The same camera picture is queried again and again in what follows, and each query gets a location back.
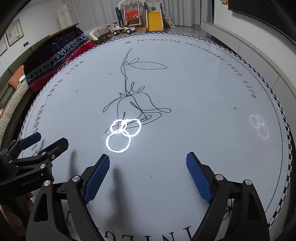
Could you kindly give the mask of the green sofa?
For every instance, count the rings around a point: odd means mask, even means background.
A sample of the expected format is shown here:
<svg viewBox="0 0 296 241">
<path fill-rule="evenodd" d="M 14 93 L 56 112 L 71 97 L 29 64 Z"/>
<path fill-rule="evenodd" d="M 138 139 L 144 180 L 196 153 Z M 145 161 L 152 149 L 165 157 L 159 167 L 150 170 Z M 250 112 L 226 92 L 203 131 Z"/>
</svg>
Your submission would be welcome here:
<svg viewBox="0 0 296 241">
<path fill-rule="evenodd" d="M 23 52 L 15 61 L 8 67 L 8 69 L 1 76 L 1 109 L 5 109 L 8 101 L 12 97 L 15 90 L 20 85 L 20 77 L 25 75 L 23 71 L 24 62 L 32 55 L 32 53 L 45 42 L 50 36 L 46 36 L 36 44 L 29 47 Z"/>
</svg>

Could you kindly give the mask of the white toy ride-on car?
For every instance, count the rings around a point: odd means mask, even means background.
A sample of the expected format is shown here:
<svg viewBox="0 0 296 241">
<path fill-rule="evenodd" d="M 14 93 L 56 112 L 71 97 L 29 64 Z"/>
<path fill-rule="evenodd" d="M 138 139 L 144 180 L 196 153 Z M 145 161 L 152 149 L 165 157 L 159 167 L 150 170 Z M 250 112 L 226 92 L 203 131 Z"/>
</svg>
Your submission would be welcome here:
<svg viewBox="0 0 296 241">
<path fill-rule="evenodd" d="M 114 36 L 118 36 L 121 33 L 126 33 L 126 34 L 132 34 L 136 31 L 135 27 L 129 27 L 129 26 L 120 26 L 119 21 L 113 21 L 113 29 L 112 29 L 112 34 Z"/>
</svg>

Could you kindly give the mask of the yellow toy slide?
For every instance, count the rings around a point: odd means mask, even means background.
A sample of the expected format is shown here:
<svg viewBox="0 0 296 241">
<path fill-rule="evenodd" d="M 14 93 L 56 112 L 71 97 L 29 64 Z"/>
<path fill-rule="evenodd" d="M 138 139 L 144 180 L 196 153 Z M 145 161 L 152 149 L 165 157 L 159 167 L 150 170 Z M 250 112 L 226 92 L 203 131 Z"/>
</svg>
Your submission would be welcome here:
<svg viewBox="0 0 296 241">
<path fill-rule="evenodd" d="M 146 15 L 147 32 L 164 32 L 165 24 L 167 24 L 170 28 L 175 28 L 175 25 L 171 21 L 171 17 L 165 11 L 163 11 L 161 3 L 144 2 L 144 9 Z"/>
</svg>

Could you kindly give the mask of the red patterned blanket table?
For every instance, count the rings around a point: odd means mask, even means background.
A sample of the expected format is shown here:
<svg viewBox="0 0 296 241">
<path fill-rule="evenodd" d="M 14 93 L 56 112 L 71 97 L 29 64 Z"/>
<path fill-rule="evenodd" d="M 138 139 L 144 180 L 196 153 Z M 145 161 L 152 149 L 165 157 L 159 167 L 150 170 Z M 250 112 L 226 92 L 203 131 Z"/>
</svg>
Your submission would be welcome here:
<svg viewBox="0 0 296 241">
<path fill-rule="evenodd" d="M 23 64 L 30 90 L 41 90 L 61 68 L 93 47 L 91 40 L 77 26 L 46 39 Z"/>
</svg>

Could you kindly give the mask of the long white tv cabinet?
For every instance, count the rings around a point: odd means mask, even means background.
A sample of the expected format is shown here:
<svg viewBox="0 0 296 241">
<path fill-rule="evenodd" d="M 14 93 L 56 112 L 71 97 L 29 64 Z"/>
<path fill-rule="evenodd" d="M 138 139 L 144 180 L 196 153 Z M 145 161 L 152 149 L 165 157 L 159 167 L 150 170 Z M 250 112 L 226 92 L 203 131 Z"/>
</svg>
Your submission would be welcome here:
<svg viewBox="0 0 296 241">
<path fill-rule="evenodd" d="M 234 50 L 235 53 L 258 70 L 275 91 L 284 111 L 289 115 L 295 114 L 295 88 L 287 75 L 280 70 L 274 61 L 255 47 L 255 45 L 222 27 L 202 22 L 201 29 Z"/>
</svg>

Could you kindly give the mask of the orange cushion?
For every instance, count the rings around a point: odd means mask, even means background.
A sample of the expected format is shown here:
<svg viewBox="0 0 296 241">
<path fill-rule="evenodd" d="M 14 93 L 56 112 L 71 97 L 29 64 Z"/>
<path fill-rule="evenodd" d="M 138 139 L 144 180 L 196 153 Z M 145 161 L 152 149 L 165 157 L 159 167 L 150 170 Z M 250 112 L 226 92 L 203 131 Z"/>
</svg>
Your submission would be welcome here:
<svg viewBox="0 0 296 241">
<path fill-rule="evenodd" d="M 14 90 L 18 88 L 20 85 L 20 78 L 25 75 L 23 71 L 23 65 L 21 65 L 16 72 L 11 76 L 11 78 L 8 80 L 8 85 L 10 85 Z"/>
</svg>

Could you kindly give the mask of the framed wall picture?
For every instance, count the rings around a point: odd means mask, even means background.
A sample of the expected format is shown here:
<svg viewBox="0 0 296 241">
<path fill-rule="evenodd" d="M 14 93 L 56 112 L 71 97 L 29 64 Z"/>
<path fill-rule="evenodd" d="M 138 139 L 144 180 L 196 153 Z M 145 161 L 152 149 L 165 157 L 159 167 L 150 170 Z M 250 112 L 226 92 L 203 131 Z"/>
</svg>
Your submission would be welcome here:
<svg viewBox="0 0 296 241">
<path fill-rule="evenodd" d="M 11 47 L 24 36 L 20 19 L 13 21 L 6 30 L 6 38 Z"/>
</svg>

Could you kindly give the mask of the black wall television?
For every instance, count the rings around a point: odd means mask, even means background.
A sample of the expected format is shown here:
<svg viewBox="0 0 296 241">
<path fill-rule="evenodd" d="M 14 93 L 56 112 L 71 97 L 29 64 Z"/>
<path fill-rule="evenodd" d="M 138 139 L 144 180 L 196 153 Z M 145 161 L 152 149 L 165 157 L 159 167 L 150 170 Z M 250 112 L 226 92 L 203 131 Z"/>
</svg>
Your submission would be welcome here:
<svg viewBox="0 0 296 241">
<path fill-rule="evenodd" d="M 295 39 L 295 1 L 229 1 L 228 9 L 259 20 Z"/>
</svg>

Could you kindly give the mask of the beige quilted sofa cover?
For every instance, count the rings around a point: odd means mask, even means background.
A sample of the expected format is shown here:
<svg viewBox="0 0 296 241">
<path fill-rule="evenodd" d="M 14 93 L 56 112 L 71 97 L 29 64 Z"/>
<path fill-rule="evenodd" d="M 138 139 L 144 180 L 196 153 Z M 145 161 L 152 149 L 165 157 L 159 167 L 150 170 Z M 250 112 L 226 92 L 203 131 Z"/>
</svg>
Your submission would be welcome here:
<svg viewBox="0 0 296 241">
<path fill-rule="evenodd" d="M 28 91 L 29 85 L 26 80 L 23 80 L 22 83 L 19 85 L 19 87 L 16 89 L 16 91 L 13 93 L 12 97 L 8 101 L 8 104 L 6 105 L 4 109 L 4 113 L 1 117 L 1 144 L 4 139 L 4 134 L 6 132 L 6 129 L 8 128 L 8 124 L 11 120 L 11 117 L 13 116 L 13 113 L 16 110 L 16 107 L 20 103 L 21 99 L 25 95 L 25 93 Z"/>
</svg>

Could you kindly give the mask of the white curtain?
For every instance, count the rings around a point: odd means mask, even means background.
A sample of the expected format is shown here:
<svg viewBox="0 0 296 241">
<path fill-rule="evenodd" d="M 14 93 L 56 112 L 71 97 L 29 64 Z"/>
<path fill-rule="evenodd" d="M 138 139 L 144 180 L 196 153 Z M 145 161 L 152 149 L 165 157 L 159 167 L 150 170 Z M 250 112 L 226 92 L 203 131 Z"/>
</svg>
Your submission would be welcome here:
<svg viewBox="0 0 296 241">
<path fill-rule="evenodd" d="M 214 1 L 62 1 L 61 28 L 78 24 L 91 30 L 104 24 L 163 32 L 165 26 L 194 27 L 214 21 Z"/>
</svg>

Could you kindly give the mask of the cartoon wall stickers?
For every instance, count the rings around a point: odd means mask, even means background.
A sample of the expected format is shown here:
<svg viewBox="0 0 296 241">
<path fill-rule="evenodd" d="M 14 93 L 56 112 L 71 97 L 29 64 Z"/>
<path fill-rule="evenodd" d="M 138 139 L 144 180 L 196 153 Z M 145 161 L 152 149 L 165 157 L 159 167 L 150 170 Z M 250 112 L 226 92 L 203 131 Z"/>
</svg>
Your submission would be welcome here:
<svg viewBox="0 0 296 241">
<path fill-rule="evenodd" d="M 221 3 L 224 4 L 224 5 L 228 5 L 229 4 L 228 0 L 221 0 Z"/>
</svg>

